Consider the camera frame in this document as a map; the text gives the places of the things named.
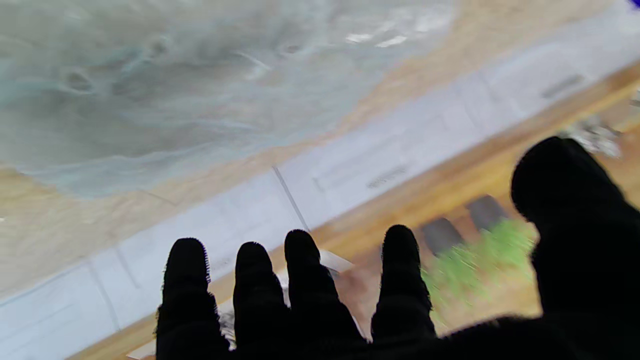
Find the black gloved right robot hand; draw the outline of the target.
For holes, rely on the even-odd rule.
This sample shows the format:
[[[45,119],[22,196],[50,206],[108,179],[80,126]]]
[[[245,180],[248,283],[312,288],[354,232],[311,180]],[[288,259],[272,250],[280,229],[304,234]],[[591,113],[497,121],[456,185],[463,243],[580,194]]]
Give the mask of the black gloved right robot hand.
[[[339,300],[313,237],[285,238],[290,305],[259,243],[235,265],[236,349],[208,292],[208,257],[195,238],[174,242],[157,311],[158,360],[637,360],[639,212],[578,142],[548,137],[519,160],[510,185],[537,229],[531,253],[542,314],[502,316],[438,337],[420,274],[418,242],[394,225],[382,242],[372,341]]]

